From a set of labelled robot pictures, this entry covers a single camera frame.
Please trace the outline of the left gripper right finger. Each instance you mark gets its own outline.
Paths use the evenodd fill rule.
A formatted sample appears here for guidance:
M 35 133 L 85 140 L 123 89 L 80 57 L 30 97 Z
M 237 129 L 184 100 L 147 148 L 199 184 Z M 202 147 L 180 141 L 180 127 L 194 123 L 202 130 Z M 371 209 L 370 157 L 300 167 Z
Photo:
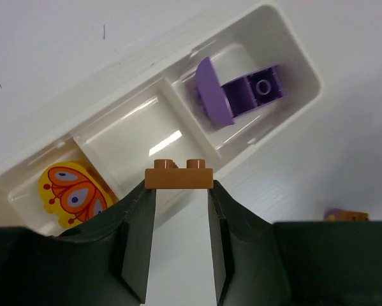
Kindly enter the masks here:
M 218 305 L 382 305 L 382 221 L 269 223 L 214 182 Z

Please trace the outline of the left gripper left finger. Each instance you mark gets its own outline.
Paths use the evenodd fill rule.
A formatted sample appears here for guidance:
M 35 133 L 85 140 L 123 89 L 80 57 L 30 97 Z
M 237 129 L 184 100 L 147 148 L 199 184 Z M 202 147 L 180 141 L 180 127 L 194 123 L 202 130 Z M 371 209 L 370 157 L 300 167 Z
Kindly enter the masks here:
M 0 227 L 0 305 L 141 305 L 156 193 L 125 198 L 59 236 Z

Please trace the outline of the yellow butterfly lego brick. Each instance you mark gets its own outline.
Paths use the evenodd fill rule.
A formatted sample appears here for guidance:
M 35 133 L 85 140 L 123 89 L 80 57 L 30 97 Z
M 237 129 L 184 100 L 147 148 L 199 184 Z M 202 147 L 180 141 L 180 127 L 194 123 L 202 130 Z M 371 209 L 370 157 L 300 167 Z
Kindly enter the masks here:
M 38 194 L 49 214 L 69 229 L 100 214 L 118 198 L 99 173 L 85 161 L 49 166 L 38 180 Z

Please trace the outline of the purple half-round lego piece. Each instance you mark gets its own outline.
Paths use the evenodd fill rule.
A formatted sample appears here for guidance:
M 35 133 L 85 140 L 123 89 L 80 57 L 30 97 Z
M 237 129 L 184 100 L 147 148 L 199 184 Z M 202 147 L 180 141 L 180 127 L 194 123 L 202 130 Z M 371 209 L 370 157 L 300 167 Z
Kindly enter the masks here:
M 368 221 L 369 215 L 365 212 L 343 210 L 332 208 L 327 210 L 323 216 L 324 221 Z

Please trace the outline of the brown lego brick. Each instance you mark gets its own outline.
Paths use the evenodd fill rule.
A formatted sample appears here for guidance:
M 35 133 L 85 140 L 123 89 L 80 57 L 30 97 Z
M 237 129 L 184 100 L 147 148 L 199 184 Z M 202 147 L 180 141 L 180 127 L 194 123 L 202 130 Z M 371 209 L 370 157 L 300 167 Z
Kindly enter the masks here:
M 188 159 L 179 168 L 172 159 L 155 159 L 154 167 L 145 170 L 146 189 L 212 189 L 214 172 L 204 159 Z

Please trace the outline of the purple lego plate brick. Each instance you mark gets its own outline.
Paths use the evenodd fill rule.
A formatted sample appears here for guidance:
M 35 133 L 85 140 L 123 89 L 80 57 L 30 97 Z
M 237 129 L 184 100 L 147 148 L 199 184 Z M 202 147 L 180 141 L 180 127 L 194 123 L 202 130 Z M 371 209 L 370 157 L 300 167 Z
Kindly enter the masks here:
M 207 57 L 195 72 L 196 96 L 211 123 L 233 125 L 234 118 L 273 103 L 285 96 L 278 66 L 242 75 L 223 85 Z

